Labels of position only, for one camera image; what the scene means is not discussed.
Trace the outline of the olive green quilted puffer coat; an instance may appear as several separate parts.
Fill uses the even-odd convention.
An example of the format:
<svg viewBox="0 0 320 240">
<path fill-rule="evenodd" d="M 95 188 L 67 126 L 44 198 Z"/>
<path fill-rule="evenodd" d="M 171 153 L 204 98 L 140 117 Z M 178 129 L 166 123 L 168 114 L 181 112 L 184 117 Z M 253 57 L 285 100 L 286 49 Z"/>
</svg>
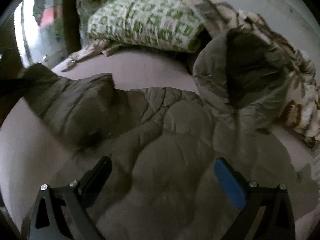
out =
<svg viewBox="0 0 320 240">
<path fill-rule="evenodd" d="M 281 115 L 292 64 L 246 31 L 211 40 L 193 68 L 198 93 L 171 87 L 119 90 L 111 74 L 80 80 L 41 64 L 22 77 L 31 110 L 76 153 L 54 185 L 102 156 L 110 177 L 88 214 L 105 239 L 220 239 L 238 211 L 215 176 L 224 157 L 262 187 L 284 184 L 295 220 L 315 211 L 311 166 L 294 168 L 269 128 Z"/>
</svg>

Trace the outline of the leaf print blanket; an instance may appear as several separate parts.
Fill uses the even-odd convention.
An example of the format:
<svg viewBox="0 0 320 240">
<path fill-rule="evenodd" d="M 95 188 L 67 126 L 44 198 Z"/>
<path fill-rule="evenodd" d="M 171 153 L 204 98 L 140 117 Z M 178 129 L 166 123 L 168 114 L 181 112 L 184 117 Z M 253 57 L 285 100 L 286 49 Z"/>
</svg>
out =
<svg viewBox="0 0 320 240">
<path fill-rule="evenodd" d="M 240 31 L 259 38 L 283 55 L 290 86 L 281 122 L 298 133 L 309 148 L 319 145 L 319 84 L 315 65 L 308 56 L 274 32 L 260 14 L 235 10 L 218 0 L 181 1 L 200 18 L 211 37 L 230 30 Z"/>
</svg>

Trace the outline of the stained glass door window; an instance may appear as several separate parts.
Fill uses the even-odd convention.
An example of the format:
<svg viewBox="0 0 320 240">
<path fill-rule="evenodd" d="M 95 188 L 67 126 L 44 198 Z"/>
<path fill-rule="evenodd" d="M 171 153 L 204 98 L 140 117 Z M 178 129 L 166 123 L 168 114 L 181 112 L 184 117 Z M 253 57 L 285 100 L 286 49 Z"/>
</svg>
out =
<svg viewBox="0 0 320 240">
<path fill-rule="evenodd" d="M 54 68 L 67 57 L 62 0 L 23 0 L 14 12 L 15 38 L 24 68 Z"/>
</svg>

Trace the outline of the green white patterned pillow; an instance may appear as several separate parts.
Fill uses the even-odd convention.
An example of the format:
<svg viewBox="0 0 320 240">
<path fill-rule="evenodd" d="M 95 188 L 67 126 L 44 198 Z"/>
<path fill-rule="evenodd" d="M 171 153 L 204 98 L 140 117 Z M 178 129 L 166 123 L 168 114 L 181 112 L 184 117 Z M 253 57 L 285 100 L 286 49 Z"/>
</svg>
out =
<svg viewBox="0 0 320 240">
<path fill-rule="evenodd" d="M 194 53 L 204 26 L 181 0 L 109 0 L 88 20 L 93 39 Z"/>
</svg>

